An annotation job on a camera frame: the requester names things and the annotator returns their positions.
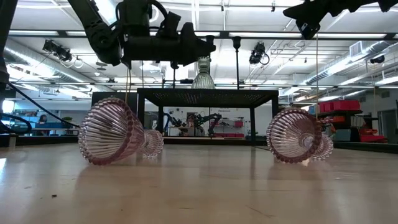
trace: fluorescent light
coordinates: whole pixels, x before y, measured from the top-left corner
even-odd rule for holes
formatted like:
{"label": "fluorescent light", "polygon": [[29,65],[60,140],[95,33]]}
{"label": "fluorescent light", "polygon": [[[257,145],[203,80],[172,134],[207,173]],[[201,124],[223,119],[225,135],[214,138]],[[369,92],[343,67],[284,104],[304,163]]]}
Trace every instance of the fluorescent light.
{"label": "fluorescent light", "polygon": [[380,86],[379,88],[383,88],[383,89],[398,89],[398,86]]}
{"label": "fluorescent light", "polygon": [[390,78],[385,78],[385,79],[383,79],[383,80],[381,80],[381,81],[378,81],[378,82],[376,83],[376,85],[385,85],[385,84],[393,83],[393,82],[398,82],[398,76],[390,77]]}
{"label": "fluorescent light", "polygon": [[195,32],[195,35],[198,37],[206,37],[207,35],[213,35],[215,37],[219,37],[220,32]]}
{"label": "fluorescent light", "polygon": [[387,34],[318,34],[323,38],[384,38]]}
{"label": "fluorescent light", "polygon": [[338,88],[374,88],[373,86],[338,86]]}
{"label": "fluorescent light", "polygon": [[25,89],[28,89],[28,90],[33,90],[33,91],[38,91],[38,90],[39,90],[39,89],[37,89],[36,87],[31,86],[31,85],[27,85],[27,84],[14,85],[14,86],[16,86],[16,87],[21,87],[21,88],[25,88]]}
{"label": "fluorescent light", "polygon": [[[118,90],[118,93],[125,93],[128,92],[128,90]],[[137,90],[130,90],[130,93],[137,93]]]}
{"label": "fluorescent light", "polygon": [[366,91],[366,90],[359,90],[359,91],[355,91],[355,92],[353,92],[353,93],[347,94],[346,96],[354,96],[354,95],[357,95],[357,94],[363,93],[364,91]]}
{"label": "fluorescent light", "polygon": [[358,80],[360,80],[360,79],[361,79],[361,78],[359,78],[359,77],[350,78],[349,80],[340,83],[340,85],[348,85],[348,84],[353,83],[353,82],[356,82],[356,81],[358,81]]}
{"label": "fluorescent light", "polygon": [[10,30],[9,35],[59,35],[57,31],[49,30]]}
{"label": "fluorescent light", "polygon": [[322,98],[318,99],[318,101],[329,101],[329,100],[337,99],[339,97],[340,96],[325,96],[325,97],[322,97]]}
{"label": "fluorescent light", "polygon": [[296,37],[301,38],[302,35],[300,33],[292,33],[292,32],[230,32],[230,37]]}
{"label": "fluorescent light", "polygon": [[67,34],[70,36],[79,36],[79,37],[86,36],[86,32],[84,32],[84,31],[67,31]]}
{"label": "fluorescent light", "polygon": [[151,65],[149,63],[145,63],[144,66],[140,66],[139,68],[144,72],[151,72],[151,73],[160,72],[160,68],[158,66]]}

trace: ribbed glass vase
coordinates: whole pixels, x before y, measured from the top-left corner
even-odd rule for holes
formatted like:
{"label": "ribbed glass vase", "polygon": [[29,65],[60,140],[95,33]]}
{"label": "ribbed glass vase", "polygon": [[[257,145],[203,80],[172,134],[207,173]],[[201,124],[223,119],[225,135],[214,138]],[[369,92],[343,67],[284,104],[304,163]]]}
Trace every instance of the ribbed glass vase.
{"label": "ribbed glass vase", "polygon": [[314,155],[322,133],[315,117],[301,109],[287,109],[275,116],[267,130],[267,144],[282,162],[302,162]]}
{"label": "ribbed glass vase", "polygon": [[94,165],[110,164],[137,150],[148,155],[158,154],[163,146],[161,136],[154,138],[154,133],[144,132],[137,116],[118,98],[106,98],[96,103],[80,129],[80,152]]}
{"label": "ribbed glass vase", "polygon": [[193,89],[215,89],[214,81],[210,76],[210,58],[201,57],[198,60],[199,73],[195,77],[192,87]]}

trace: black table frame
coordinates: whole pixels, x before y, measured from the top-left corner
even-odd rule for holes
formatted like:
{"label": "black table frame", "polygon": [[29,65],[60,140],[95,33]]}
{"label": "black table frame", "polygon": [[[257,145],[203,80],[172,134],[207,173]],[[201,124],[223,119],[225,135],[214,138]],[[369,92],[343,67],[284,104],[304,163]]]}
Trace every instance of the black table frame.
{"label": "black table frame", "polygon": [[[206,107],[206,108],[248,108],[250,109],[251,123],[251,145],[256,145],[256,114],[255,109],[258,106],[272,101],[272,117],[276,116],[279,110],[277,90],[201,90],[201,89],[168,89],[168,88],[139,88],[137,116],[142,124],[145,121],[145,100],[158,106],[158,126],[157,130],[163,132],[164,112],[166,106],[181,107]],[[205,100],[212,96],[232,96],[228,100]],[[247,100],[250,95],[256,95],[253,100]],[[172,96],[188,97],[186,101],[179,101],[178,98]]]}

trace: table surface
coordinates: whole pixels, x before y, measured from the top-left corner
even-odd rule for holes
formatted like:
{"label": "table surface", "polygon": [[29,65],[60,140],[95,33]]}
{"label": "table surface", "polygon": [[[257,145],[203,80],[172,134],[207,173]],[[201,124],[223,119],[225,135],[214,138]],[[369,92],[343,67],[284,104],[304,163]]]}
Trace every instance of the table surface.
{"label": "table surface", "polygon": [[283,164],[248,146],[166,145],[89,165],[78,144],[0,152],[2,224],[395,224],[398,155]]}

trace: ceiling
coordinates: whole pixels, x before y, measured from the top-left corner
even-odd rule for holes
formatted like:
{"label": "ceiling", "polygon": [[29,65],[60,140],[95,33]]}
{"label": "ceiling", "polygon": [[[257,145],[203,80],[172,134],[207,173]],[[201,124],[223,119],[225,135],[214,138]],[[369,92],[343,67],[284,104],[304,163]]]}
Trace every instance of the ceiling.
{"label": "ceiling", "polygon": [[[118,1],[97,0],[116,4]],[[193,22],[196,30],[205,31],[273,31],[297,32],[295,22],[290,22],[282,11],[302,3],[299,0],[168,0],[160,1],[167,10],[182,17],[179,25],[181,29],[185,22]],[[271,12],[272,2],[275,2],[275,12]],[[40,9],[40,7],[61,6],[60,8]],[[362,7],[355,13],[344,13],[338,17],[329,14],[321,22],[322,32],[396,32],[398,30],[398,7],[388,13],[382,13],[377,4]],[[103,17],[112,16],[110,11],[101,11]],[[163,17],[151,23],[158,26]],[[65,0],[19,0],[19,6],[14,16],[12,30],[83,30],[77,15],[68,7]],[[42,55],[47,54],[42,50],[46,38],[43,37],[10,37],[12,40],[26,46]],[[96,68],[97,57],[85,38],[59,38],[52,37],[56,43],[71,49],[71,52],[84,61],[81,68],[71,67],[74,71],[94,80],[106,82],[109,78],[116,78],[117,82],[125,82],[127,68],[124,65],[113,67],[108,65],[106,71]],[[259,40],[242,40],[239,50],[239,78],[245,83],[276,83],[299,84],[308,74],[349,51],[349,47],[356,43],[355,40],[260,40],[268,49],[270,63],[266,66],[250,66],[249,56]],[[232,40],[216,39],[216,51],[211,54],[211,76],[216,83],[236,83],[236,54]],[[390,54],[388,60],[395,61],[395,54]],[[160,72],[144,72],[140,69],[142,62],[133,62],[133,82],[141,82],[142,77],[146,83],[161,82],[162,76],[166,80],[172,79],[172,69],[168,63],[155,65],[160,67]],[[338,75],[333,75],[323,80],[322,85],[338,85],[342,80],[358,76],[364,71],[364,63],[355,68],[345,70]],[[373,69],[381,65],[370,65]],[[194,78],[195,66],[191,64],[186,68],[177,70],[177,79]],[[114,86],[112,89],[121,90],[125,87]]]}

